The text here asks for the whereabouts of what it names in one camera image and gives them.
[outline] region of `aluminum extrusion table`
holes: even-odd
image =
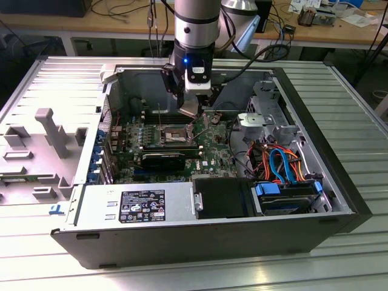
[[[103,90],[102,65],[134,64],[136,60],[49,57],[36,61],[2,109],[0,133],[6,124],[18,123],[20,118],[33,120],[34,108],[42,103],[53,106],[54,111],[64,104],[70,109],[82,106],[72,115],[59,117],[59,122],[68,128],[87,127],[88,110]],[[155,64],[163,61],[148,59]],[[215,60],[214,65],[224,62]],[[52,226],[64,219],[48,214],[51,204],[0,206],[1,290],[385,290],[387,126],[335,68],[322,62],[276,62],[272,66],[287,73],[373,212],[370,220],[307,254],[87,270],[50,237]]]

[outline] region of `green circuit board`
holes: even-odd
[[[111,143],[116,160],[115,184],[187,182],[195,177],[236,177],[236,166],[225,143],[227,121],[210,122],[213,113],[199,117],[192,124],[191,138],[183,144],[193,149],[180,149],[166,138],[168,130],[183,132],[188,124],[148,124],[140,117],[123,120],[112,128]],[[186,157],[184,170],[178,172],[147,172],[141,167],[141,157],[148,151],[156,153],[183,153]]]

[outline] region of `workbench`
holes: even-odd
[[[275,6],[280,17],[286,24],[296,27],[296,33],[292,46],[300,47],[327,47],[336,49],[369,49],[375,35],[376,26],[368,25],[359,28],[345,21],[337,19],[333,27],[314,25],[303,27],[298,25],[295,13],[289,13],[288,5],[290,0],[276,0]],[[109,6],[127,4],[127,0],[109,0]],[[115,12],[124,12],[140,6],[147,5],[148,0],[136,0],[132,5],[118,8]],[[384,9],[384,1],[371,4],[365,2],[362,9]],[[161,34],[166,27],[166,18],[163,4],[157,4],[158,31]],[[103,2],[95,6],[95,10],[100,13],[107,13]],[[15,33],[19,35],[42,35],[57,36],[63,41],[66,54],[76,56],[77,52],[73,40],[75,38],[109,38],[109,39],[148,39],[147,26],[148,8],[142,8],[128,14],[127,22],[110,18],[108,16],[97,15],[91,11],[87,12],[83,18],[68,18],[60,16],[36,16],[36,15],[0,15],[0,19],[9,25]],[[169,29],[165,37],[166,40],[174,39],[174,17],[168,12]],[[9,31],[0,26],[0,33]],[[152,39],[155,39],[155,29],[152,30]],[[256,33],[252,44],[257,44],[258,49],[275,42],[278,38],[274,26],[267,24],[264,33]],[[383,35],[379,35],[376,45],[380,43]]]
[[[79,127],[78,123],[88,127],[88,110],[95,107],[104,90],[99,77],[102,66],[131,65],[137,61],[139,58],[37,60],[0,112],[0,126],[28,118],[28,113],[22,114],[21,109],[34,112],[37,104],[66,104],[77,110],[71,110],[73,118],[58,122],[64,127]],[[140,61],[159,64],[167,59]],[[213,65],[217,67],[223,62],[215,60]],[[245,63],[228,60],[236,68]],[[65,219],[49,215],[51,204],[0,206],[0,289],[386,290],[387,126],[334,67],[300,61],[278,61],[271,63],[271,67],[284,69],[373,212],[371,219],[352,233],[329,238],[310,253],[87,270],[50,237],[52,227]]]

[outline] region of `motherboard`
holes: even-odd
[[[220,113],[196,119],[141,115],[113,120],[110,147],[115,184],[187,182],[236,177]]]

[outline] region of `blue clip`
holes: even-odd
[[[105,138],[105,131],[97,129],[97,135],[101,138]]]
[[[91,163],[91,164],[89,165],[89,170],[90,170],[90,171],[97,170],[97,168],[98,168],[98,166],[97,166],[96,164],[94,164],[94,163]]]
[[[97,180],[97,175],[95,173],[88,173],[86,175],[86,178],[87,178],[89,183],[95,182]]]
[[[92,157],[90,158],[91,162],[98,162],[99,159],[100,159],[99,155],[92,153]]]
[[[279,186],[275,183],[263,183],[261,187],[266,195],[280,194]]]
[[[275,183],[260,183],[255,187],[257,196],[280,194],[279,186]]]
[[[54,215],[54,214],[63,215],[65,213],[63,211],[61,211],[61,205],[60,204],[55,204],[55,205],[51,206],[50,211],[48,212],[48,214],[49,215]]]
[[[323,188],[322,188],[321,183],[319,183],[318,181],[315,181],[315,182],[314,182],[314,186],[315,186],[315,188],[316,188],[316,191],[317,191],[319,194],[322,194]]]
[[[261,196],[261,195],[264,194],[263,188],[261,188],[261,184],[257,184],[256,187],[255,187],[255,190],[256,190],[257,196]]]
[[[93,153],[101,153],[102,149],[99,145],[93,147]]]

